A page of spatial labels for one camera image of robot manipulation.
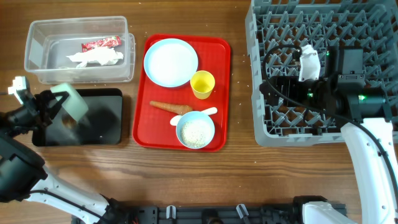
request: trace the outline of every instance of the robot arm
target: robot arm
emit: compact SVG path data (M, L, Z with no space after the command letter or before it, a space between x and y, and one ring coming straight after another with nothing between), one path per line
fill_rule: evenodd
M129 214L119 209L117 201L86 192L59 179L45 167L38 154L13 140L18 134L50 125L61 107L66 111L78 107L78 113L71 111L72 118L77 120L88 110L84 100L70 85L55 86L52 92L34 97L25 77L16 77L9 88L9 93L17 97L22 107L0 114L0 202L27 200L45 203L78 217L86 224L124 222ZM58 102L49 106L48 102L54 98Z
M300 58L300 76L263 77L267 81L259 89L267 103L277 105L281 97L285 106L303 106L335 117L353 160L363 223L397 223L398 165L392 141L392 113L384 90L365 88L363 50L328 48L325 76L319 78L320 62L310 45L280 45L264 57L263 75L268 56L284 47L297 49L294 57ZM303 203L302 218L305 224L352 223L326 202Z

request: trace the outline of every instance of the green light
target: green light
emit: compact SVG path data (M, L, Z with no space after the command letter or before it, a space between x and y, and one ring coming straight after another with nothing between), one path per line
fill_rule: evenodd
M364 95L359 95L359 96L358 96L358 99L359 99L359 100L365 100L365 99L366 99L366 96L364 96Z

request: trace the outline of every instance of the red tray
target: red tray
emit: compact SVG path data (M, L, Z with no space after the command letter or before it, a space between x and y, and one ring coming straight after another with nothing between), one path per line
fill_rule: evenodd
M147 77L144 70L144 62L142 62L132 137L143 147L205 152L218 151L226 142L231 48L225 40L220 38L155 34L147 39L144 55L154 43L168 38L176 38L188 42L198 55L198 70L206 70L212 73L216 80L216 85L209 98L199 100L193 95L189 82L176 88L165 88L153 83ZM211 143L199 150L183 146L177 139L175 126L170 125L170 120L176 114L154 108L149 105L151 100L190 105L197 111L202 111L213 106L217 107L217 114L210 116L216 128L215 136Z

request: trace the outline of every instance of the green sponge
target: green sponge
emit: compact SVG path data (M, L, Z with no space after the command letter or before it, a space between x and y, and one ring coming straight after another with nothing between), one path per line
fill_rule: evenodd
M79 121L88 111L88 106L84 99L69 83L62 83L50 88L52 93L60 93L66 91L69 97L62 103L63 109L75 120ZM60 100L62 96L57 96L56 99Z

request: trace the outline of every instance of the white spoon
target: white spoon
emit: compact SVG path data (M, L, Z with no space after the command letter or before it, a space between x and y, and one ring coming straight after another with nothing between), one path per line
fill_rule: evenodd
M212 107L212 108L208 108L205 109L204 111L201 111L202 113L204 113L205 115L213 115L213 114L217 114L217 108ZM178 124L178 122L180 121L180 119L182 118L182 115L176 115L174 116L171 120L170 120L170 124L172 126L176 126Z

